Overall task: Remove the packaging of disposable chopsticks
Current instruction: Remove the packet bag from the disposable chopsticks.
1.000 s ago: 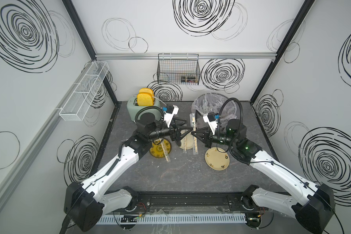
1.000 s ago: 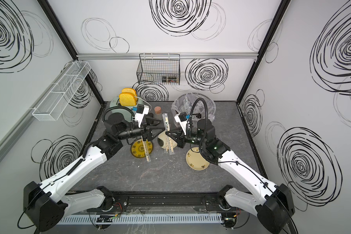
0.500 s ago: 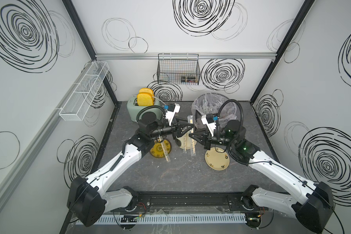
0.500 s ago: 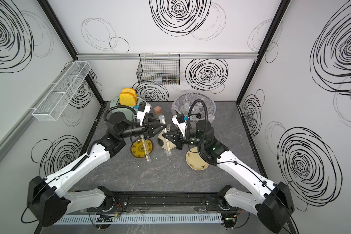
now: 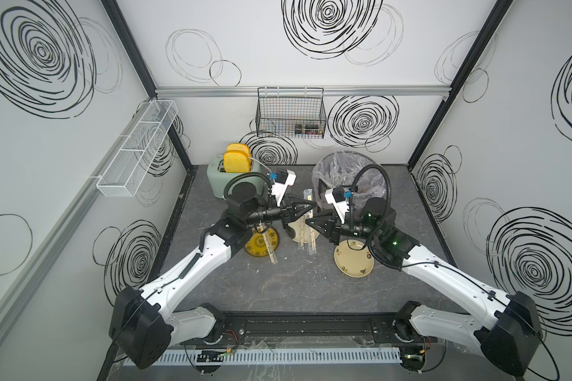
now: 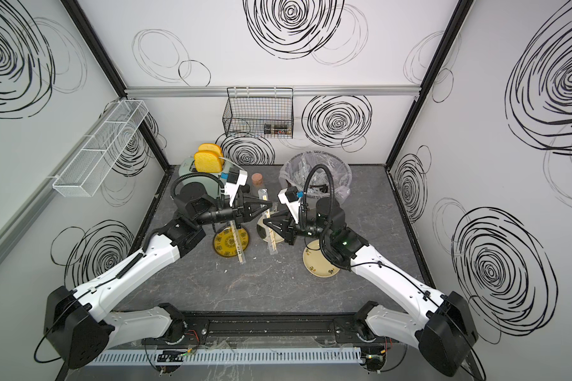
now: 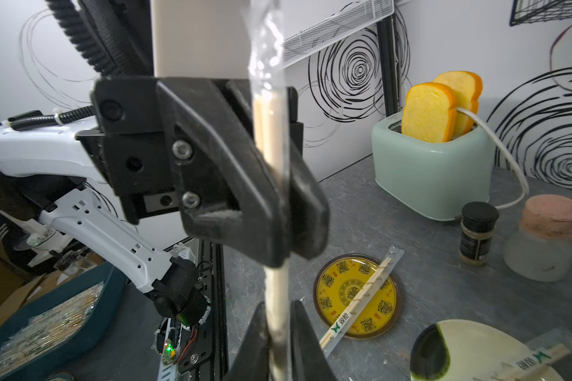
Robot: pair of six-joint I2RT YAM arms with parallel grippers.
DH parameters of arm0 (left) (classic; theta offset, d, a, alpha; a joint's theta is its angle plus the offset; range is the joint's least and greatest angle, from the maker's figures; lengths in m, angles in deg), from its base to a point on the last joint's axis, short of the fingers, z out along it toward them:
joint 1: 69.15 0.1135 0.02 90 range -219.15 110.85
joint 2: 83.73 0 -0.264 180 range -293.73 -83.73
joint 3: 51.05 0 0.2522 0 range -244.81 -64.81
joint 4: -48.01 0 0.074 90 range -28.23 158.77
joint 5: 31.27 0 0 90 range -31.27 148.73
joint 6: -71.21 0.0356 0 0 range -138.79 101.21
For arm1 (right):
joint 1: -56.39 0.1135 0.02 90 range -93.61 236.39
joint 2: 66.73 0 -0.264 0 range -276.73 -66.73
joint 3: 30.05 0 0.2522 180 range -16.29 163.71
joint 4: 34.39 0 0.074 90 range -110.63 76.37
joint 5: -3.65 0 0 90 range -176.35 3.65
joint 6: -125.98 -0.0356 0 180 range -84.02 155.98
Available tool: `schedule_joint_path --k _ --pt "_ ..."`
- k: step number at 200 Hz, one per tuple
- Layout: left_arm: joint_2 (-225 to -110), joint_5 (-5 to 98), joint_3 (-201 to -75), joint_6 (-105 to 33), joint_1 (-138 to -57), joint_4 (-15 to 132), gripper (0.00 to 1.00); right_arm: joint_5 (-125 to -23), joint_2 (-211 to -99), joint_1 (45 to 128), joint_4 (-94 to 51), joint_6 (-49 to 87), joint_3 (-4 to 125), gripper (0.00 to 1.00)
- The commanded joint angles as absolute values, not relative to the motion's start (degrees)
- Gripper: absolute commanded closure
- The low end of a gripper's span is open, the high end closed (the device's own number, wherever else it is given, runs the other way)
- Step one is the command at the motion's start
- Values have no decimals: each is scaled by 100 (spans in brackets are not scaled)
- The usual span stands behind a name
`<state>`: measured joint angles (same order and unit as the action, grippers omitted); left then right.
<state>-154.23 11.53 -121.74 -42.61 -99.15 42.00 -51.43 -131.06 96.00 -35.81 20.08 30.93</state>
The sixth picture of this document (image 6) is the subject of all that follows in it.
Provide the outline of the chopsticks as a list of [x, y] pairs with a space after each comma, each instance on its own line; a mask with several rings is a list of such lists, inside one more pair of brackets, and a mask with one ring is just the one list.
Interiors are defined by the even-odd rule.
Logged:
[[242, 235], [239, 232], [239, 228], [236, 225], [231, 225], [230, 230], [232, 232], [232, 236], [235, 242], [235, 249], [238, 261], [240, 264], [244, 264], [246, 263], [246, 259], [244, 255], [245, 249], [243, 248]]
[[258, 190], [259, 198], [263, 201], [266, 201], [266, 210], [264, 212], [265, 218], [271, 217], [271, 211], [273, 209], [273, 202], [269, 200], [269, 193], [266, 188], [262, 188]]
[[[267, 216], [271, 217], [273, 213], [276, 213], [278, 210], [278, 205], [277, 203], [273, 203], [271, 209], [269, 210]], [[275, 232], [271, 229], [269, 229], [269, 244], [268, 244], [268, 248], [269, 248], [269, 253], [271, 255], [275, 255], [277, 254], [277, 247], [276, 247], [276, 237], [275, 237]]]

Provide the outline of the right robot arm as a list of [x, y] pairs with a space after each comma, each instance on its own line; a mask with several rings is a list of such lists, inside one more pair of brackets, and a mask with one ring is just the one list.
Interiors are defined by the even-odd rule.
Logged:
[[458, 372], [478, 341], [462, 295], [445, 294], [398, 268], [346, 224], [344, 210], [329, 198], [318, 201], [313, 217], [308, 217], [302, 192], [282, 190], [278, 199], [285, 209], [265, 219], [266, 226], [288, 244], [298, 237], [317, 239], [321, 256], [331, 265], [371, 282], [402, 308], [397, 312], [367, 303], [357, 318], [360, 338], [392, 338], [417, 349], [443, 375]]

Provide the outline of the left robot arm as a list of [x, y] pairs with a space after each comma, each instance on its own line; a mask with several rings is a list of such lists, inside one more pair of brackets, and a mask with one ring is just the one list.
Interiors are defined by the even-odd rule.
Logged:
[[58, 287], [47, 299], [43, 338], [63, 360], [78, 369], [104, 350], [151, 338], [179, 344], [188, 333], [184, 315], [172, 304], [144, 311], [116, 313], [114, 308], [168, 265], [185, 257], [206, 236], [205, 225], [251, 222], [269, 210], [271, 201], [248, 194], [247, 185], [217, 182], [219, 194], [208, 195], [198, 181], [178, 178], [170, 189], [177, 210], [154, 230], [133, 255], [72, 290]]

